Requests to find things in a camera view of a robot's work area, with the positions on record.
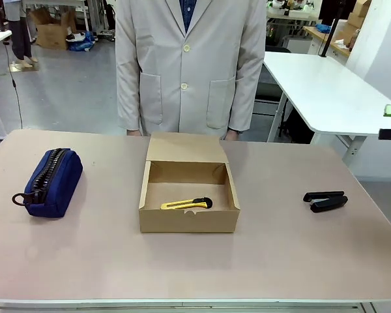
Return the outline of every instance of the open cardboard box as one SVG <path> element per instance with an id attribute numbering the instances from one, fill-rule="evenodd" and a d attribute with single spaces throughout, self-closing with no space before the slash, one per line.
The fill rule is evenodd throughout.
<path id="1" fill-rule="evenodd" d="M 77 32 L 75 10 L 62 13 L 61 20 L 52 18 L 50 12 L 43 7 L 30 12 L 30 16 L 38 31 L 36 43 L 39 46 L 47 49 L 68 49 L 68 28 L 71 27 L 73 33 Z"/>
<path id="2" fill-rule="evenodd" d="M 211 209 L 161 210 L 163 203 L 208 197 Z M 154 133 L 143 175 L 143 233 L 233 233 L 239 201 L 219 137 Z"/>
<path id="3" fill-rule="evenodd" d="M 371 6 L 371 0 L 357 0 L 356 5 L 353 9 L 353 14 L 364 18 L 369 11 L 369 7 Z"/>

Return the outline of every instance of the floor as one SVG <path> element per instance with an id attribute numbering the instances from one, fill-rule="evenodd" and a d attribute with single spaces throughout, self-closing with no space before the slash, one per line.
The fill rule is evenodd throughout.
<path id="1" fill-rule="evenodd" d="M 114 44 L 98 43 L 89 53 L 37 46 L 33 46 L 33 51 L 40 60 L 40 70 L 14 73 L 24 128 L 124 134 L 117 126 Z M 276 105 L 255 105 L 255 112 L 274 113 L 275 109 Z M 8 132 L 20 128 L 18 104 L 2 44 L 0 116 Z M 272 117 L 254 115 L 251 129 L 241 139 L 265 141 L 271 123 Z M 391 183 L 362 182 L 362 186 L 391 221 Z M 377 312 L 391 313 L 391 303 L 378 303 L 375 308 Z"/>

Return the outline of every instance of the yellow utility knife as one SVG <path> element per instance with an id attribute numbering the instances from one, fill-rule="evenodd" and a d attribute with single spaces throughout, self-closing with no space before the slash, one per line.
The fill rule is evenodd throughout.
<path id="1" fill-rule="evenodd" d="M 181 210 L 191 209 L 192 207 L 203 207 L 205 209 L 210 209 L 212 206 L 213 201 L 210 198 L 198 198 L 192 200 L 164 203 L 161 205 L 161 210 Z"/>

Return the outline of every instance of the black stapler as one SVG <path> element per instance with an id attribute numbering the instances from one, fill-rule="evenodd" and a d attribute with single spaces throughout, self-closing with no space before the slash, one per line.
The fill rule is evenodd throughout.
<path id="1" fill-rule="evenodd" d="M 304 202 L 311 202 L 311 210 L 314 213 L 338 209 L 343 207 L 347 200 L 343 191 L 307 192 L 303 199 Z"/>

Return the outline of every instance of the black chair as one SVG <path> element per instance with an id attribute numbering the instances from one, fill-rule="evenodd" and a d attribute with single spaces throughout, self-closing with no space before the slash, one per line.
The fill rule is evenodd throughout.
<path id="1" fill-rule="evenodd" d="M 266 46 L 266 52 L 281 52 L 281 53 L 291 53 L 287 48 L 274 47 L 274 46 Z M 255 102 L 259 103 L 267 103 L 267 104 L 279 104 L 280 99 L 282 97 L 282 90 L 277 82 L 274 80 L 268 69 L 265 65 L 262 65 L 261 75 L 258 81 L 258 87 L 255 94 Z M 285 109 L 287 107 L 287 102 L 284 105 L 284 109 L 282 112 L 281 124 L 280 124 L 280 132 L 278 134 L 281 137 L 284 127 L 284 119 L 285 119 Z M 265 114 L 265 113 L 253 113 L 255 115 L 264 115 L 264 116 L 275 116 L 275 114 Z"/>

